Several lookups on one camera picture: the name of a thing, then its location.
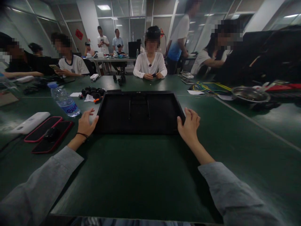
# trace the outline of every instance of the metal bowl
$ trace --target metal bowl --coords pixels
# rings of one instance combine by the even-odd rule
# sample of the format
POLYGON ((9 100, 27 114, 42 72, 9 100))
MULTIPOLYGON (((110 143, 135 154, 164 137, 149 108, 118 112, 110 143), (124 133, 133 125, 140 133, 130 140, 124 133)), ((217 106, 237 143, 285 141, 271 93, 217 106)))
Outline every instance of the metal bowl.
POLYGON ((268 93, 257 91, 252 87, 239 86, 231 91, 233 96, 253 103, 268 102, 271 99, 268 93))

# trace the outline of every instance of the paper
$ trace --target paper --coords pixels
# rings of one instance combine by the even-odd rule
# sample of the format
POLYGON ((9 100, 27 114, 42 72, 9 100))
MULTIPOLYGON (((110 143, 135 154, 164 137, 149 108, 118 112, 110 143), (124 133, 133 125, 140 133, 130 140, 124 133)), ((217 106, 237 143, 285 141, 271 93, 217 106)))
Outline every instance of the paper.
POLYGON ((201 92, 201 91, 193 91, 193 90, 188 90, 187 92, 189 92, 189 94, 191 94, 191 95, 200 95, 200 94, 204 94, 204 92, 201 92))
POLYGON ((88 101, 93 102, 94 101, 93 96, 91 96, 91 95, 88 94, 87 97, 86 97, 86 99, 84 100, 84 102, 88 102, 88 101))
POLYGON ((71 93, 70 96, 71 97, 78 97, 79 95, 81 95, 82 93, 71 93))
POLYGON ((227 96, 227 95, 217 95, 222 100, 234 100, 233 96, 227 96))

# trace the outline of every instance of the bracelet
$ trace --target bracelet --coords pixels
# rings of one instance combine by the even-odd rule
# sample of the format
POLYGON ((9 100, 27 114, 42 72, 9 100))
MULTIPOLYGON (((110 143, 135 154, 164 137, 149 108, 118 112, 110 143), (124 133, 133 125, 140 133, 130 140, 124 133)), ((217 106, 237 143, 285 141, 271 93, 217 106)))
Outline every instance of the bracelet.
POLYGON ((86 134, 84 134, 84 133, 76 133, 76 134, 80 134, 80 135, 83 135, 85 138, 86 138, 86 140, 88 140, 88 138, 89 138, 89 136, 88 135, 86 135, 86 134))

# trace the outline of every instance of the smartphone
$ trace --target smartphone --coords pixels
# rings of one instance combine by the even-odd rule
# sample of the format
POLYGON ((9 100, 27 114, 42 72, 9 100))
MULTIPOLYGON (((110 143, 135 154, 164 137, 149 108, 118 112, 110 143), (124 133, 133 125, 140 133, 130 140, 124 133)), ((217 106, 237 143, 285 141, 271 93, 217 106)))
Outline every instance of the smartphone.
POLYGON ((51 64, 51 65, 49 65, 49 67, 51 67, 55 71, 61 71, 61 69, 55 64, 51 64))
POLYGON ((48 129, 55 127, 60 121, 63 121, 62 117, 51 117, 43 122, 39 127, 32 131, 27 137, 25 137, 24 142, 27 143, 37 143, 40 142, 48 129))
POLYGON ((55 127, 58 129, 58 136, 54 140, 42 139, 40 143, 31 151, 33 154, 49 153, 53 151, 62 141, 67 132, 72 128, 73 122, 63 121, 59 122, 55 127))
POLYGON ((181 79, 181 81, 184 82, 186 85, 194 85, 193 82, 191 82, 189 79, 186 79, 186 78, 181 79))

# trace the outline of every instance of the black tray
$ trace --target black tray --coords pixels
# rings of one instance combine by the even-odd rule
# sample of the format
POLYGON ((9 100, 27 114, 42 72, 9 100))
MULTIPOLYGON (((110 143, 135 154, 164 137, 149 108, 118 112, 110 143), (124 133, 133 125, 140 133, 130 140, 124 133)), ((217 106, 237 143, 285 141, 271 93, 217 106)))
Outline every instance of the black tray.
POLYGON ((94 133, 178 134, 177 116, 185 116, 171 91, 106 92, 94 133))

